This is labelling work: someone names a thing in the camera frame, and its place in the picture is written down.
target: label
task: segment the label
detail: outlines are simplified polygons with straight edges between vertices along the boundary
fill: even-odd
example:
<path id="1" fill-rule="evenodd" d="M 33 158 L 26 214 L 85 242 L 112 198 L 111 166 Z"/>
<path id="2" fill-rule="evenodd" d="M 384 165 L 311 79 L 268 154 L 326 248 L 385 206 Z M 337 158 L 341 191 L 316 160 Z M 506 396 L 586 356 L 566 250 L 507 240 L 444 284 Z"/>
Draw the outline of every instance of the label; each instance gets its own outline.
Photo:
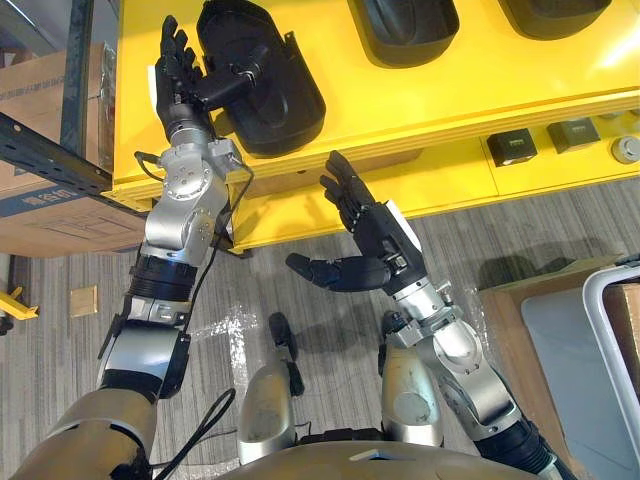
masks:
<path id="1" fill-rule="evenodd" d="M 41 82 L 32 83 L 31 85 L 26 85 L 24 87 L 17 87 L 12 90 L 0 91 L 0 102 L 5 100 L 11 100 L 12 98 L 23 97 L 24 95 L 29 95 L 30 93 L 36 93 L 40 90 L 46 90 L 47 88 L 56 87 L 58 85 L 62 85 L 64 83 L 64 75 L 60 75 L 55 78 L 48 78 L 47 80 L 42 80 Z"/>
<path id="2" fill-rule="evenodd" d="M 0 217 L 11 217 L 80 197 L 80 194 L 60 186 L 43 188 L 0 200 Z"/>

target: yellow table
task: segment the yellow table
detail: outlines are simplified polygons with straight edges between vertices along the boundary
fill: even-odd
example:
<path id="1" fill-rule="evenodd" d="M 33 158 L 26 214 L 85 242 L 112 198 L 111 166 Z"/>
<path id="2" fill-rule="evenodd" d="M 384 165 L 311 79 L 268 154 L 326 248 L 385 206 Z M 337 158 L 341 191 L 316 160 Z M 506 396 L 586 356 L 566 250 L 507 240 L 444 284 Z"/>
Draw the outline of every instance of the yellow table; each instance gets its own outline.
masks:
<path id="1" fill-rule="evenodd" d="M 610 148 L 620 136 L 640 133 L 640 117 L 627 112 L 593 119 L 602 138 L 558 155 L 544 127 L 532 128 L 538 155 L 496 167 L 486 137 L 424 149 L 420 157 L 362 174 L 380 201 L 392 198 L 408 218 L 548 193 L 590 183 L 640 178 L 640 165 L 624 165 Z M 238 250 L 343 230 L 320 186 L 244 199 L 233 219 Z"/>
<path id="2" fill-rule="evenodd" d="M 601 149 L 603 163 L 579 178 L 568 167 L 546 172 L 556 164 L 541 163 L 543 155 L 526 167 L 495 171 L 479 137 L 637 108 L 637 0 L 614 0 L 587 29 L 556 41 L 520 36 L 498 0 L 457 0 L 460 31 L 449 49 L 431 63 L 407 69 L 385 68 L 370 59 L 348 0 L 256 3 L 269 10 L 282 34 L 294 30 L 327 104 L 322 132 L 300 150 L 271 159 L 245 154 L 257 178 L 317 167 L 332 149 L 358 160 L 427 147 L 416 161 L 365 176 L 375 179 L 374 189 L 393 193 L 396 200 L 408 195 L 410 185 L 433 185 L 419 201 L 397 201 L 405 213 L 415 216 L 635 173 L 629 167 L 621 172 L 619 164 L 608 161 L 606 142 L 583 152 Z M 190 45 L 201 53 L 195 32 L 200 9 L 201 2 L 192 0 L 125 0 L 122 6 L 114 186 L 107 195 L 138 210 L 150 208 L 161 186 L 145 177 L 133 152 L 160 153 L 167 147 L 147 81 L 147 67 L 158 56 L 159 27 L 172 13 L 189 35 Z M 631 114 L 625 118 L 633 123 Z M 546 180 L 551 176 L 555 183 L 550 186 Z M 234 189 L 241 181 L 240 175 L 230 178 Z M 310 187 L 244 202 L 234 218 L 237 245 L 335 231 L 332 212 L 320 205 L 313 211 L 318 202 L 308 199 L 315 195 L 316 189 Z M 291 223 L 300 228 L 291 228 Z"/>

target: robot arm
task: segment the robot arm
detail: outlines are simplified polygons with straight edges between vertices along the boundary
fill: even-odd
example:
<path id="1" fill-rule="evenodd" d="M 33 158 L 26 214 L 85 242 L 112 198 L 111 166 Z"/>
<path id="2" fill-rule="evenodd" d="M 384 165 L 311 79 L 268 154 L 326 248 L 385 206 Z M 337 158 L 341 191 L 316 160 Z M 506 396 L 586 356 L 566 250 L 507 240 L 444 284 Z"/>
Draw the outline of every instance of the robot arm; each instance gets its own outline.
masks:
<path id="1" fill-rule="evenodd" d="M 64 414 L 14 479 L 151 478 L 157 402 L 180 389 L 196 274 L 216 222 L 229 215 L 226 174 L 241 165 L 233 142 L 215 137 L 208 106 L 193 94 L 202 73 L 176 27 L 167 17 L 156 64 L 157 112 L 171 143 L 157 159 L 166 172 L 162 196 L 101 349 L 97 390 Z"/>
<path id="2" fill-rule="evenodd" d="M 574 479 L 523 415 L 504 380 L 489 365 L 478 335 L 446 291 L 431 284 L 420 242 L 392 201 L 376 202 L 349 162 L 332 152 L 322 177 L 362 257 L 310 260 L 298 254 L 287 265 L 333 291 L 381 288 L 402 310 L 389 332 L 394 347 L 414 347 L 434 372 L 447 404 L 481 455 L 544 478 Z"/>

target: floor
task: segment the floor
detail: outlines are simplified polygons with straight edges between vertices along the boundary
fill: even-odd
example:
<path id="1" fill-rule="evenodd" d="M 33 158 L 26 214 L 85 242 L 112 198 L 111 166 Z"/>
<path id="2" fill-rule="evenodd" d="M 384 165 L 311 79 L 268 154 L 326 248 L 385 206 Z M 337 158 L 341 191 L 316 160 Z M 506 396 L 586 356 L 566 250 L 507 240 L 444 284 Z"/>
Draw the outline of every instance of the floor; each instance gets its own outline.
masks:
<path id="1" fill-rule="evenodd" d="M 571 259 L 639 252 L 639 205 L 640 182 L 628 180 L 411 223 L 434 283 L 451 280 L 456 301 L 499 368 L 477 290 L 556 269 Z M 235 385 L 242 398 L 269 351 L 266 319 L 278 310 L 288 316 L 301 351 L 306 393 L 294 401 L 296 421 L 311 421 L 314 433 L 380 424 L 378 322 L 391 304 L 381 292 L 335 294 L 311 286 L 284 266 L 294 251 L 315 258 L 356 253 L 350 237 L 339 234 L 260 248 L 245 260 L 219 256 L 195 309 L 182 390 L 159 407 L 152 461 L 177 452 L 223 390 Z M 133 253 L 18 259 L 16 279 L 41 314 L 0 338 L 0 478 L 15 471 L 64 410 L 94 388 L 98 349 L 119 311 L 133 260 Z M 99 313 L 70 318 L 70 289 L 94 284 Z M 215 432 L 233 429 L 239 405 L 236 401 Z M 446 445 L 473 453 L 449 412 L 445 422 Z M 174 478 L 211 478 L 233 468 L 234 435 L 203 442 L 185 463 L 190 466 Z"/>

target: wire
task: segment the wire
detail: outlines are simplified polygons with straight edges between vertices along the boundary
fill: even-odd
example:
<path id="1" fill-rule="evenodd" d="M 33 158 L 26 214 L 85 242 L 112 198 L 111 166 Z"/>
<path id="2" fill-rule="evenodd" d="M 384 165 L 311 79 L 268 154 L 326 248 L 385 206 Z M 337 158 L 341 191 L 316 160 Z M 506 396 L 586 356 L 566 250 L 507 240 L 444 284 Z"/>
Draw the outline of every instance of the wire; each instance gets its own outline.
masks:
<path id="1" fill-rule="evenodd" d="M 311 420 L 308 420 L 308 421 L 306 421 L 304 423 L 297 423 L 295 425 L 296 428 L 302 428 L 302 427 L 306 427 L 306 426 L 308 426 L 307 435 L 311 435 Z M 195 447 L 196 445 L 199 445 L 202 442 L 205 442 L 207 440 L 211 440 L 213 438 L 218 438 L 218 437 L 223 437 L 225 435 L 231 435 L 232 433 L 238 433 L 238 429 L 234 428 L 234 429 L 227 430 L 227 431 L 224 431 L 224 432 L 212 433 L 211 435 L 207 435 L 206 437 L 202 437 L 200 440 L 198 440 L 196 443 L 194 443 L 193 446 Z M 165 466 L 169 465 L 170 463 L 171 463 L 171 461 L 167 461 L 167 462 L 153 463 L 153 464 L 151 464 L 149 466 L 153 470 L 158 470 L 160 468 L 164 468 Z"/>
<path id="2" fill-rule="evenodd" d="M 241 164 L 240 165 L 241 168 L 247 172 L 249 174 L 249 180 L 247 180 L 247 182 L 244 184 L 244 187 L 242 187 L 242 190 L 240 191 L 240 194 L 238 195 L 238 198 L 236 198 L 236 201 L 233 202 L 233 206 L 231 207 L 231 210 L 229 212 L 229 218 L 227 218 L 227 221 L 224 224 L 223 230 L 227 229 L 227 226 L 229 225 L 229 222 L 231 221 L 231 217 L 233 216 L 234 212 L 236 211 L 236 209 L 238 208 L 238 205 L 240 204 L 240 200 L 242 200 L 242 197 L 244 197 L 244 194 L 247 193 L 247 190 L 249 189 L 249 186 L 251 185 L 251 182 L 253 182 L 253 177 L 254 177 L 254 173 L 253 170 L 251 170 L 251 168 L 247 165 Z M 193 290 L 193 295 L 191 296 L 191 307 L 189 307 L 189 315 L 187 316 L 187 319 L 184 322 L 184 331 L 187 331 L 187 328 L 189 327 L 189 322 L 191 322 L 191 315 L 193 313 L 193 307 L 196 304 L 196 298 L 198 298 L 198 293 L 200 293 L 200 288 L 202 287 L 202 284 L 204 283 L 204 279 L 207 276 L 207 274 L 209 273 L 209 270 L 211 269 L 211 266 L 213 265 L 213 261 L 216 258 L 216 253 L 218 253 L 218 249 L 220 247 L 220 242 L 222 241 L 222 235 L 220 233 L 218 233 L 218 237 L 216 238 L 215 242 L 213 243 L 213 249 L 211 251 L 211 256 L 209 257 L 209 261 L 207 262 L 207 266 L 204 267 L 204 270 L 202 271 L 202 275 L 200 275 L 200 278 L 198 279 L 198 283 L 196 284 L 196 288 Z"/>
<path id="3" fill-rule="evenodd" d="M 193 446 L 195 447 L 196 445 L 201 444 L 202 442 L 205 442 L 207 440 L 211 440 L 212 438 L 217 438 L 217 437 L 223 437 L 225 435 L 231 435 L 232 433 L 237 433 L 238 429 L 234 428 L 232 430 L 227 430 L 224 432 L 216 432 L 216 433 L 212 433 L 211 435 L 207 435 L 206 437 L 202 437 L 200 440 L 198 440 Z M 152 463 L 151 465 L 149 465 L 153 470 L 157 470 L 160 468 L 163 468 L 167 465 L 169 465 L 171 463 L 171 460 L 167 461 L 167 462 L 159 462 L 159 463 Z"/>
<path id="4" fill-rule="evenodd" d="M 157 175 L 154 175 L 153 173 L 151 173 L 151 171 L 147 168 L 147 166 L 144 164 L 144 162 L 149 162 L 149 163 L 154 163 L 152 161 L 153 158 L 156 158 L 155 155 L 150 155 L 148 153 L 144 153 L 144 152 L 136 152 L 133 154 L 134 157 L 136 157 L 136 160 L 138 161 L 138 165 L 140 165 L 140 168 L 142 169 L 142 171 L 144 173 L 146 173 L 149 177 L 153 178 L 154 180 L 157 180 L 158 182 L 164 182 L 164 179 L 162 177 L 159 177 Z"/>
<path id="5" fill-rule="evenodd" d="M 213 418 L 211 418 L 214 412 L 218 409 L 218 405 L 220 405 L 225 398 L 227 399 L 227 401 L 222 405 L 218 413 L 216 413 Z M 229 407 L 231 406 L 235 398 L 236 389 L 230 388 L 226 390 L 222 395 L 220 395 L 215 402 L 213 402 L 213 405 L 211 405 L 211 408 L 200 422 L 200 425 L 198 425 L 198 428 L 196 428 L 196 431 L 193 432 L 191 438 L 187 440 L 187 443 L 184 444 L 184 447 L 180 449 L 176 456 L 173 457 L 173 459 L 167 464 L 166 467 L 162 469 L 162 471 L 154 478 L 154 480 L 163 480 L 173 472 L 173 470 L 184 459 L 184 457 L 187 456 L 189 451 L 200 441 L 204 434 L 211 430 L 211 428 L 216 423 L 218 423 L 222 416 L 227 413 L 227 410 L 229 410 Z"/>

